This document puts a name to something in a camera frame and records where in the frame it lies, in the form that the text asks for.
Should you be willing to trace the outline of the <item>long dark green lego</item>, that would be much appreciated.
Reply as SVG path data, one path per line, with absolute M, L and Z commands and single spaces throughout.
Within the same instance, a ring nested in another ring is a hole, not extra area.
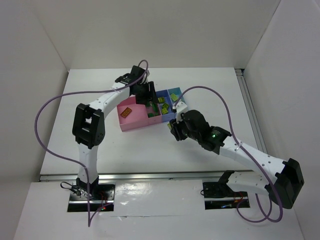
M 158 104 L 152 103 L 151 107 L 152 107 L 152 111 L 153 111 L 154 116 L 159 116 L 160 115 L 160 111 L 159 111 Z

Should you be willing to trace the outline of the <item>brown lego plate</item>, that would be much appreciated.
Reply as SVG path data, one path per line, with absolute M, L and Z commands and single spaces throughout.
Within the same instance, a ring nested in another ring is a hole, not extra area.
M 129 107 L 127 107 L 127 108 L 125 108 L 125 109 L 123 110 L 123 112 L 120 114 L 120 116 L 121 116 L 122 118 L 127 118 L 127 117 L 131 114 L 131 112 L 132 112 L 132 109 L 129 108 Z

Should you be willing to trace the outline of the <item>lime lego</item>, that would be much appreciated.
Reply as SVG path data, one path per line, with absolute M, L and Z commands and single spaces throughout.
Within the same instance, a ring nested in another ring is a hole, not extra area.
M 163 115 L 166 115 L 166 114 L 169 113 L 169 111 L 168 111 L 167 108 L 162 108 L 162 109 L 161 109 L 161 112 L 162 112 Z

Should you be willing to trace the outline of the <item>lime lego brick pair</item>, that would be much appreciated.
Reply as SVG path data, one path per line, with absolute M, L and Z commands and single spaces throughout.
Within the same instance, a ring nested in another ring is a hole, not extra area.
M 159 97 L 158 98 L 158 101 L 160 104 L 164 103 L 165 102 L 165 98 L 164 97 Z

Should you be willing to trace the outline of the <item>lime lego brick small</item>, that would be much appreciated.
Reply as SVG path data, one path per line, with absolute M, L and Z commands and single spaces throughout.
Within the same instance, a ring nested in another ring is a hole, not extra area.
M 165 103 L 163 103 L 163 104 L 162 104 L 162 106 L 161 106 L 161 107 L 162 107 L 162 108 L 166 108 L 166 109 L 167 109 L 169 106 L 170 106 L 170 105 L 169 105 L 169 104 L 167 104 L 167 103 L 165 102 Z

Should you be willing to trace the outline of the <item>lime lego brick long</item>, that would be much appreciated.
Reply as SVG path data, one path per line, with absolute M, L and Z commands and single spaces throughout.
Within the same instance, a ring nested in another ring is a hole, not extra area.
M 174 102 L 178 99 L 178 97 L 177 97 L 174 93 L 172 93 L 172 94 L 170 95 L 170 98 L 171 98 Z

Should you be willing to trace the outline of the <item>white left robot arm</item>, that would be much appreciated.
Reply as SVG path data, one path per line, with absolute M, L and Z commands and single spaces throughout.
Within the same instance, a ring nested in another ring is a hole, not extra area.
M 118 77 L 111 89 L 89 104 L 80 103 L 75 109 L 72 134 L 79 149 L 80 167 L 76 185 L 94 195 L 99 185 L 97 171 L 98 146 L 106 136 L 105 119 L 122 101 L 135 96 L 138 105 L 156 100 L 149 71 L 134 65 L 129 73 Z

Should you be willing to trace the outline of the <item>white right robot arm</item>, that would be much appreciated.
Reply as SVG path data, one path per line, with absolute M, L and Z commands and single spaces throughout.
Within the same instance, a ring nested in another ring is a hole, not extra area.
M 291 209 L 305 183 L 299 162 L 270 156 L 243 143 L 227 130 L 211 126 L 197 110 L 174 107 L 176 117 L 169 122 L 177 141 L 192 139 L 203 149 L 232 159 L 253 173 L 227 170 L 219 182 L 234 192 L 268 196 L 272 202 Z

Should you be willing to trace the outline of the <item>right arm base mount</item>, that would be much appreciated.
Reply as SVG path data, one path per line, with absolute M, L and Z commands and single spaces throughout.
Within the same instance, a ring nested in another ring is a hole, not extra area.
M 204 197 L 205 210 L 236 209 L 238 203 L 240 208 L 250 208 L 247 192 L 235 192 L 227 186 L 227 180 L 233 173 L 233 170 L 227 170 L 218 181 L 202 183 L 200 194 Z

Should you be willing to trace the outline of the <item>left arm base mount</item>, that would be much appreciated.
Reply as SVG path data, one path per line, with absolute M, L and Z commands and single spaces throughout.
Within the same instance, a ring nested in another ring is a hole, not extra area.
M 67 212 L 81 213 L 87 211 L 87 192 L 76 184 L 62 181 L 62 189 L 70 191 Z M 115 184 L 99 184 L 94 193 L 89 195 L 90 211 L 93 213 L 100 208 L 100 212 L 113 212 L 115 199 Z

